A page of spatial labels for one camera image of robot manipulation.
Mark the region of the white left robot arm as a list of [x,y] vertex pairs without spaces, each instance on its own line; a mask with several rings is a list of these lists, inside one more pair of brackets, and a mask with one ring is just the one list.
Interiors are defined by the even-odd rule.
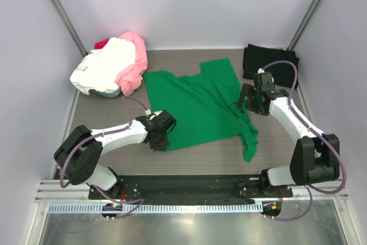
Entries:
[[166,110],[147,110],[143,116],[107,129],[77,126],[54,153],[60,168],[60,186],[87,184],[111,199],[117,198],[123,190],[123,180],[111,168],[101,166],[100,157],[140,143],[148,143],[153,151],[165,151],[169,147],[168,134],[176,124]]

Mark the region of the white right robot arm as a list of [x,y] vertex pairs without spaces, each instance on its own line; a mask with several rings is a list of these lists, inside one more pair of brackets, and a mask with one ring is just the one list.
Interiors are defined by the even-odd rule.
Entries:
[[270,72],[258,70],[253,84],[243,84],[239,108],[262,116],[273,116],[284,127],[295,144],[290,164],[261,171],[258,183],[264,196],[272,196],[279,187],[309,186],[343,179],[339,139],[315,127],[294,104],[288,92],[277,89]]

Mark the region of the green t-shirt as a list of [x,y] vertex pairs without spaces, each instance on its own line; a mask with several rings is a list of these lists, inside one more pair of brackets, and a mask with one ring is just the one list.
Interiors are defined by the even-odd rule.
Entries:
[[168,135],[168,150],[238,136],[244,161],[252,160],[259,132],[247,109],[237,107],[241,84],[228,58],[201,63],[196,75],[161,70],[145,73],[143,79],[152,111],[166,110],[177,121]]

